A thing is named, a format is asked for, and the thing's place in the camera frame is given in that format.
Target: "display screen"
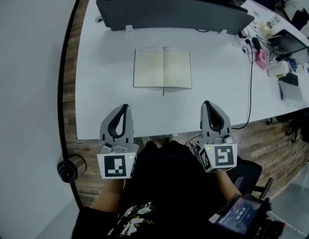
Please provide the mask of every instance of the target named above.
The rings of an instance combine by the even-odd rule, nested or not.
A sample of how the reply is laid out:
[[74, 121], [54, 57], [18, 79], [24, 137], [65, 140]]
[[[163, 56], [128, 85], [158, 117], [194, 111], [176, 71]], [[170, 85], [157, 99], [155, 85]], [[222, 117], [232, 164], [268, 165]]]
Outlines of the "display screen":
[[225, 216], [217, 221], [220, 226], [244, 235], [255, 218], [261, 203], [239, 198]]

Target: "white cup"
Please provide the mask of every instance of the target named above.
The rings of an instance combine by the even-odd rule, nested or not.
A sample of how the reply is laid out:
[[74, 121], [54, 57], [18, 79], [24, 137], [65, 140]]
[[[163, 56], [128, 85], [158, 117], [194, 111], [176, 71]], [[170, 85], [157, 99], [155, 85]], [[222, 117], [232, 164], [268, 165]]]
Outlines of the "white cup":
[[289, 72], [289, 64], [286, 61], [279, 62], [278, 64], [273, 64], [268, 68], [268, 75], [270, 77], [276, 76], [286, 76]]

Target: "black cable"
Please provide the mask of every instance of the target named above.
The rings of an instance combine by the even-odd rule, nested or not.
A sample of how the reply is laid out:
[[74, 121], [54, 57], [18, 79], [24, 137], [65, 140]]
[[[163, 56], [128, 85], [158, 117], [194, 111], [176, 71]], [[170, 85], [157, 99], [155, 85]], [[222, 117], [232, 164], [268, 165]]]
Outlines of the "black cable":
[[199, 30], [199, 29], [195, 29], [195, 30], [197, 30], [197, 31], [199, 31], [199, 32], [201, 32], [201, 33], [209, 32], [209, 30]]
[[252, 63], [252, 61], [251, 61], [251, 59], [250, 59], [250, 54], [256, 54], [256, 52], [250, 52], [250, 53], [248, 53], [248, 57], [249, 57], [249, 60], [250, 60], [250, 63]]
[[267, 47], [267, 49], [269, 50], [268, 55], [269, 55], [269, 62], [273, 61], [274, 59], [274, 55], [276, 55], [277, 57], [279, 57], [279, 55], [276, 53], [276, 51], [280, 51], [282, 52], [282, 54], [284, 54], [284, 52], [282, 50], [277, 50], [277, 49], [271, 49], [267, 43], [264, 43], [262, 40], [266, 41], [265, 39], [262, 39], [261, 37], [259, 37], [258, 35], [256, 36], [258, 38], [258, 40]]
[[259, 39], [261, 39], [261, 40], [263, 40], [263, 41], [266, 41], [266, 42], [268, 42], [268, 40], [266, 40], [266, 39], [263, 39], [263, 38], [261, 38], [260, 36], [258, 36], [258, 35], [256, 35], [256, 37], [257, 38], [259, 38]]
[[252, 73], [253, 73], [253, 64], [255, 62], [255, 60], [253, 61], [253, 49], [252, 49], [252, 45], [251, 43], [250, 44], [250, 47], [251, 47], [251, 52], [252, 52], [252, 61], [251, 62], [251, 78], [250, 78], [250, 108], [249, 108], [249, 117], [248, 117], [248, 121], [246, 122], [246, 124], [242, 127], [239, 127], [239, 128], [235, 128], [233, 127], [232, 129], [236, 129], [236, 130], [239, 130], [239, 129], [243, 129], [247, 126], [247, 124], [249, 123], [250, 121], [250, 116], [251, 116], [251, 108], [252, 108]]
[[193, 152], [194, 152], [194, 154], [195, 154], [195, 153], [196, 153], [196, 151], [195, 151], [194, 145], [193, 145], [192, 143], [190, 143], [190, 145], [191, 145], [192, 150], [193, 150]]
[[200, 134], [200, 135], [197, 135], [197, 136], [195, 136], [195, 137], [191, 138], [189, 141], [187, 141], [187, 142], [186, 142], [186, 144], [185, 144], [185, 145], [187, 145], [190, 141], [192, 141], [193, 139], [195, 139], [195, 138], [197, 138], [197, 137], [199, 137], [199, 136], [202, 136], [202, 135]]

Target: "floral pattern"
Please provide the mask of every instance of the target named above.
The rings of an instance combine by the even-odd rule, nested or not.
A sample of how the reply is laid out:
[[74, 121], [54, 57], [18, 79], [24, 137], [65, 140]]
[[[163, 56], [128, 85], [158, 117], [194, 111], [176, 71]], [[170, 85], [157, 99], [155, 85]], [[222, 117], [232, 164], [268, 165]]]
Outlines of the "floral pattern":
[[117, 225], [109, 231], [108, 235], [117, 235], [119, 237], [130, 236], [137, 232], [138, 227], [145, 224], [154, 224], [153, 221], [149, 220], [149, 214], [152, 210], [151, 202], [128, 208]]

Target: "wooden floor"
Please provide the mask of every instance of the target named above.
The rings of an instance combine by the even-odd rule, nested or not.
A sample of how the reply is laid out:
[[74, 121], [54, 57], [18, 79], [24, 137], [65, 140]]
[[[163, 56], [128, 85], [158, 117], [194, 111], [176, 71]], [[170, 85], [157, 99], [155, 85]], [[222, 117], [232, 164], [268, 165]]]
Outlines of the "wooden floor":
[[[67, 47], [63, 89], [64, 127], [68, 153], [69, 155], [82, 155], [88, 164], [86, 173], [75, 182], [81, 201], [85, 206], [92, 203], [103, 187], [97, 161], [97, 154], [100, 151], [99, 141], [78, 140], [76, 130], [76, 63], [80, 33], [88, 1], [80, 0], [73, 21]], [[258, 185], [265, 185], [270, 177], [274, 179], [269, 195], [273, 195], [285, 187], [302, 170], [309, 159], [309, 144], [300, 139], [291, 144], [291, 138], [284, 134], [288, 129], [286, 124], [274, 122], [271, 126], [267, 126], [264, 121], [260, 121], [251, 123], [242, 130], [236, 130], [233, 134], [234, 141], [239, 146], [238, 154], [263, 167]]]

